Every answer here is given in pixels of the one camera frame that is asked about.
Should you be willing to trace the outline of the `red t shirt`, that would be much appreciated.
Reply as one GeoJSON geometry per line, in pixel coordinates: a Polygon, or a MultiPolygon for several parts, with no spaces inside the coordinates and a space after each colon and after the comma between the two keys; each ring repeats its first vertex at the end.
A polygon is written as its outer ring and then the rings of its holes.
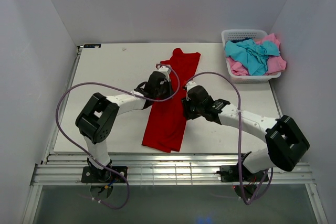
{"type": "Polygon", "coordinates": [[[184,53],[180,48],[176,48],[169,60],[161,61],[176,72],[171,73],[170,77],[173,90],[177,91],[177,94],[168,101],[152,105],[142,140],[143,146],[166,153],[180,151],[186,127],[182,106],[186,91],[182,86],[195,75],[200,57],[199,52],[184,53]]]}

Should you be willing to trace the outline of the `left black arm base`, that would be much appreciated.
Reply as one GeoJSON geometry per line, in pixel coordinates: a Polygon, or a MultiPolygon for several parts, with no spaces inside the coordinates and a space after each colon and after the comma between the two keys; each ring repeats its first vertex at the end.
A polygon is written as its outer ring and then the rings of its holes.
{"type": "Polygon", "coordinates": [[[86,184],[92,183],[124,183],[124,179],[115,173],[106,169],[98,169],[96,167],[85,166],[82,170],[81,182],[86,184]]]}

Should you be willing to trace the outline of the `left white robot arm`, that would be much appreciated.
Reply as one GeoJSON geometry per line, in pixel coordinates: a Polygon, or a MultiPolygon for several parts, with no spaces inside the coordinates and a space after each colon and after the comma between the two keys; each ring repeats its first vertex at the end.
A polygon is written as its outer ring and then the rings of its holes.
{"type": "Polygon", "coordinates": [[[130,94],[104,96],[95,93],[76,118],[75,125],[86,141],[90,157],[87,159],[91,175],[100,182],[110,179],[112,167],[106,138],[111,133],[117,116],[144,110],[173,94],[170,69],[161,66],[152,72],[148,81],[139,84],[130,94]]]}

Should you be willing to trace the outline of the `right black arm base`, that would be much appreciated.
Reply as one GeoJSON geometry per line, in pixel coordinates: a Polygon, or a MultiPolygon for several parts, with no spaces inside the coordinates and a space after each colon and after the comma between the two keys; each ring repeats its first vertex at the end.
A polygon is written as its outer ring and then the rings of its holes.
{"type": "MultiPolygon", "coordinates": [[[[241,171],[243,182],[260,182],[266,170],[272,168],[267,150],[259,150],[241,154],[241,171]]],[[[216,172],[221,182],[239,182],[239,163],[236,165],[222,165],[216,172]]]]}

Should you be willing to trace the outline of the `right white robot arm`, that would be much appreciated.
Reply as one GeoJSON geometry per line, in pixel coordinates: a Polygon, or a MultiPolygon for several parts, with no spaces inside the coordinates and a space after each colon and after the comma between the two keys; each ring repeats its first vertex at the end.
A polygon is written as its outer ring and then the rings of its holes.
{"type": "Polygon", "coordinates": [[[209,122],[241,129],[266,143],[266,148],[241,154],[241,163],[222,171],[228,181],[261,178],[263,171],[274,167],[290,172],[310,147],[297,123],[287,115],[277,119],[239,111],[229,101],[214,100],[203,86],[193,81],[184,89],[182,106],[187,120],[203,117],[209,122]]]}

